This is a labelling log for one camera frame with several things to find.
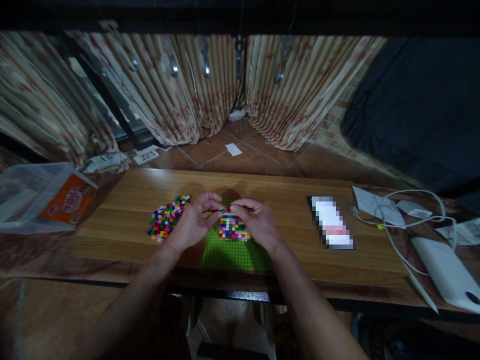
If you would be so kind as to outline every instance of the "finger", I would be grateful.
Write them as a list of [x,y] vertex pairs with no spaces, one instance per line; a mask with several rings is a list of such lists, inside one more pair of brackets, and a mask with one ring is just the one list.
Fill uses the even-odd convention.
[[200,204],[205,204],[208,200],[215,200],[215,201],[221,201],[222,197],[218,195],[216,192],[211,192],[211,191],[206,191],[202,192],[197,198],[196,202]]
[[202,205],[202,208],[201,208],[201,210],[203,212],[206,212],[206,211],[222,211],[223,209],[225,209],[225,206],[223,206],[219,202],[216,202],[215,200],[207,200],[207,202],[205,202]]
[[250,220],[250,214],[247,210],[245,210],[244,207],[236,205],[232,202],[230,205],[230,209],[233,211],[235,215],[240,217],[240,219],[243,220],[243,222],[246,224],[248,220]]
[[240,205],[242,207],[247,207],[253,209],[253,214],[257,215],[260,210],[262,210],[264,203],[249,197],[241,198],[232,202],[232,205]]
[[221,211],[215,211],[205,218],[205,224],[210,229],[224,214]]

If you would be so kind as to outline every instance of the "orange label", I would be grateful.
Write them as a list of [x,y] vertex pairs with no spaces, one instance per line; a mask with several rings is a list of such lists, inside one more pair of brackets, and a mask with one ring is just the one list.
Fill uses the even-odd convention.
[[71,174],[39,217],[76,225],[96,193],[97,189]]

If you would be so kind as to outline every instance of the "charging cable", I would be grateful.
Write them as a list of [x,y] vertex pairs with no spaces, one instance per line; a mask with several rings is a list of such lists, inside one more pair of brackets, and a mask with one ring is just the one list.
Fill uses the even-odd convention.
[[[439,198],[439,196],[431,191],[428,191],[428,190],[423,190],[423,189],[410,189],[410,190],[399,190],[399,191],[394,191],[394,192],[391,192],[389,193],[388,195],[386,195],[385,197],[383,197],[384,200],[383,201],[386,201],[389,197],[395,195],[395,194],[400,194],[400,193],[413,193],[413,192],[420,192],[420,193],[427,193],[427,194],[430,194],[432,195],[435,200],[437,200],[437,202],[440,204],[440,213],[441,215],[434,215],[434,216],[430,216],[426,219],[423,219],[423,220],[420,220],[420,221],[417,221],[417,222],[413,222],[413,223],[410,223],[410,224],[405,224],[405,226],[398,226],[398,225],[391,225],[391,224],[387,224],[385,222],[385,220],[383,220],[383,223],[378,223],[378,222],[372,222],[372,221],[367,221],[367,220],[364,220],[362,219],[360,216],[359,216],[359,213],[358,211],[355,210],[355,216],[357,217],[358,220],[360,220],[362,223],[365,223],[365,224],[369,224],[369,225],[375,225],[375,226],[378,226],[378,225],[381,225],[382,227],[384,227],[385,229],[385,232],[386,232],[386,235],[388,237],[388,239],[390,240],[390,243],[391,245],[393,246],[393,248],[395,249],[396,253],[398,254],[398,256],[400,257],[400,259],[405,263],[405,265],[409,266],[410,268],[412,268],[414,271],[416,271],[417,273],[419,274],[422,274],[422,275],[426,275],[426,276],[430,276],[429,274],[427,274],[426,272],[423,272],[423,271],[420,271],[418,270],[415,266],[413,266],[411,263],[408,262],[408,260],[400,253],[399,249],[397,248],[397,246],[395,245],[394,243],[394,240],[392,239],[392,236],[390,235],[389,233],[389,228],[409,228],[409,227],[412,227],[412,226],[416,226],[416,225],[420,225],[420,224],[423,224],[423,223],[426,223],[427,221],[433,221],[433,222],[436,222],[436,223],[439,223],[439,222],[442,222],[442,221],[445,221],[446,219],[449,219],[451,220],[451,223],[452,223],[452,250],[455,252],[455,248],[457,247],[457,220],[455,220],[453,217],[450,217],[450,216],[447,216],[446,214],[446,211],[445,211],[445,205],[444,203],[442,202],[442,199]],[[381,203],[379,205],[379,208],[380,208],[380,212],[381,212],[381,217],[382,218],[385,218],[384,216],[384,212],[383,212],[383,207],[390,207],[390,204],[383,204]]]

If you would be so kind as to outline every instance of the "dark cloth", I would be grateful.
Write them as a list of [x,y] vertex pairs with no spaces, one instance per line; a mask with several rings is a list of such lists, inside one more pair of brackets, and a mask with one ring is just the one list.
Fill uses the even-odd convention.
[[[353,96],[346,137],[436,192],[480,178],[479,57],[478,38],[391,38]],[[480,213],[480,192],[457,200]]]

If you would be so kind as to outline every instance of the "hand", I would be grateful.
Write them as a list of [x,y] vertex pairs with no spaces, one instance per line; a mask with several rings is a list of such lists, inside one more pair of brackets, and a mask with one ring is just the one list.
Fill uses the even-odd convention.
[[[165,243],[180,253],[199,243],[223,216],[222,210],[225,206],[218,203],[221,200],[221,196],[214,192],[202,192],[186,207],[178,225]],[[205,218],[206,212],[212,213]]]
[[[253,212],[246,210],[245,207],[253,209]],[[255,241],[262,245],[271,257],[272,251],[282,240],[270,206],[266,202],[243,198],[232,202],[230,209],[243,220]]]

